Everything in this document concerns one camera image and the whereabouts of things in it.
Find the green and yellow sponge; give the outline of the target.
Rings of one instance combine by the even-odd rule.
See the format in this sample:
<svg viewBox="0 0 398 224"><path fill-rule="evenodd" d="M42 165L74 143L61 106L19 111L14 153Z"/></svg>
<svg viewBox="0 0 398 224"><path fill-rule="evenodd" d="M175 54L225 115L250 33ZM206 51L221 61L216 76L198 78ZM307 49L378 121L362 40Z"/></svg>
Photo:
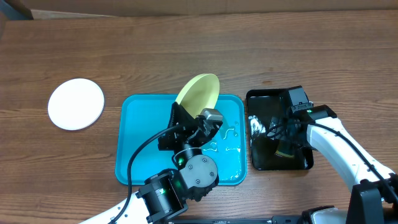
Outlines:
<svg viewBox="0 0 398 224"><path fill-rule="evenodd" d="M275 154L280 157L293 158L295 157L295 150L290 142L279 141Z"/></svg>

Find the yellow-green round plate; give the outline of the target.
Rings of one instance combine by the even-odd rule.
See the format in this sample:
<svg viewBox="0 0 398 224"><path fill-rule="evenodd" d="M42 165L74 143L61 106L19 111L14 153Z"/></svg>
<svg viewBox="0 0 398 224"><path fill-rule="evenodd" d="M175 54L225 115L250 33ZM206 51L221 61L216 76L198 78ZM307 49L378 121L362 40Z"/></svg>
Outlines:
<svg viewBox="0 0 398 224"><path fill-rule="evenodd" d="M175 102L189 115L196 117L203 109L214 109L220 93L220 81L215 74L202 73L193 77L177 95Z"/></svg>

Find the white plate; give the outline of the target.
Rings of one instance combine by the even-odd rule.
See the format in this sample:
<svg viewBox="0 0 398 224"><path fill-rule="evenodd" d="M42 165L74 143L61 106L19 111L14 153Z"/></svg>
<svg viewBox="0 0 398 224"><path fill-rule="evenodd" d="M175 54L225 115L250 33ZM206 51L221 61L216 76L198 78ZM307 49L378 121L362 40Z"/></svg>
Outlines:
<svg viewBox="0 0 398 224"><path fill-rule="evenodd" d="M57 127L77 131L97 121L104 110L104 102L99 85L85 78L75 78L53 91L47 106L48 116Z"/></svg>

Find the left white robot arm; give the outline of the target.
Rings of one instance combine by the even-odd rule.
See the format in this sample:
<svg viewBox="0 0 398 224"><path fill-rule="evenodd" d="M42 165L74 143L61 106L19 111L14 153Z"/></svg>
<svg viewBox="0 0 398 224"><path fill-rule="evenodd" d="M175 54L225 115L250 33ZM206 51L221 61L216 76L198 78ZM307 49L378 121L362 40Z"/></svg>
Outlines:
<svg viewBox="0 0 398 224"><path fill-rule="evenodd" d="M164 223L187 211L187 200L199 202L219 182L215 161L201 147L210 142L223 124L223 115L214 105L174 102L167 129L160 131L131 156L127 164L127 198L88 220L90 223ZM161 151L172 151L173 169L164 169L132 189L132 163L151 142Z"/></svg>

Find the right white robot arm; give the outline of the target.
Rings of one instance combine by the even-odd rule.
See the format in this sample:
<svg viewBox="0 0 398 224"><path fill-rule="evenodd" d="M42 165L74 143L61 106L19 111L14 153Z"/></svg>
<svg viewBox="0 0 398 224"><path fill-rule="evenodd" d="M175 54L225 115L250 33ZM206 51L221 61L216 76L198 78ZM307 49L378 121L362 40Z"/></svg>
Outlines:
<svg viewBox="0 0 398 224"><path fill-rule="evenodd" d="M351 192L347 210L334 206L302 212L301 223L397 223L397 174L370 155L327 105L314 106L301 86L279 95L284 112L271 120L266 135L320 152Z"/></svg>

